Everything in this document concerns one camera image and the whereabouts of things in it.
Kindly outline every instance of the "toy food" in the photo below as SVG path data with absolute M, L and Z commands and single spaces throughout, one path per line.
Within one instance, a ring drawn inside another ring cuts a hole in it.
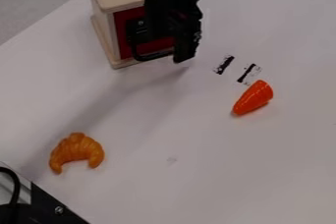
M 244 115 L 265 105 L 272 98 L 270 85 L 263 80 L 256 81 L 235 104 L 233 112 L 239 116 Z
M 57 174 L 62 165 L 71 161 L 88 160 L 88 166 L 95 168 L 103 161 L 104 150 L 99 142 L 83 133 L 72 133 L 63 139 L 50 154 L 49 166 Z

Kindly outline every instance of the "orange carrot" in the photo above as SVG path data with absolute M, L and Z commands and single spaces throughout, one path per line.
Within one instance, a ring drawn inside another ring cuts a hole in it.
M 244 115 L 251 112 L 273 98 L 273 90 L 270 85 L 263 80 L 256 81 L 238 100 L 233 107 L 233 112 L 236 115 Z

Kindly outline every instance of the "black object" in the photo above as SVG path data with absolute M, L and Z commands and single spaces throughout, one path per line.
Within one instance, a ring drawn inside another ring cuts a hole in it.
M 145 0 L 145 25 L 148 39 L 173 36 L 173 51 L 156 52 L 140 56 L 137 52 L 139 31 L 131 28 L 129 42 L 138 61 L 148 61 L 174 53 L 174 62 L 181 63 L 195 57 L 201 38 L 202 12 L 198 0 Z
M 87 224 L 64 204 L 31 183 L 31 204 L 18 203 L 21 183 L 10 169 L 0 167 L 14 183 L 12 198 L 0 205 L 0 224 Z
M 224 61 L 214 70 L 214 72 L 218 75 L 223 75 L 226 68 L 235 60 L 235 57 L 230 55 L 224 58 Z
M 144 55 L 138 54 L 137 45 L 147 43 L 153 40 L 153 38 L 148 36 L 148 27 L 145 18 L 139 18 L 127 21 L 126 34 L 128 35 L 127 39 L 131 46 L 133 58 L 135 58 L 137 61 L 140 62 L 151 61 L 154 59 L 162 58 L 173 54 L 173 50 L 163 50 Z

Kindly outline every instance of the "white surface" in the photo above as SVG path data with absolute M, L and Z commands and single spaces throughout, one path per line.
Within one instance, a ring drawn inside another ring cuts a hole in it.
M 336 0 L 203 0 L 190 66 L 112 71 L 72 0 L 0 47 L 1 158 L 103 224 L 329 223 L 336 218 Z M 217 76 L 225 54 L 236 60 Z M 233 118 L 247 64 L 271 83 L 262 110 Z M 61 176 L 47 165 L 73 131 L 107 159 Z

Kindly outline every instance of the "orange croissant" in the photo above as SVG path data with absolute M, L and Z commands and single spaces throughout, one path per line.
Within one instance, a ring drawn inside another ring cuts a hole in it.
M 62 165 L 71 161 L 88 159 L 88 166 L 95 168 L 103 161 L 104 150 L 100 143 L 83 133 L 73 133 L 61 140 L 50 154 L 50 168 L 57 174 L 62 173 Z

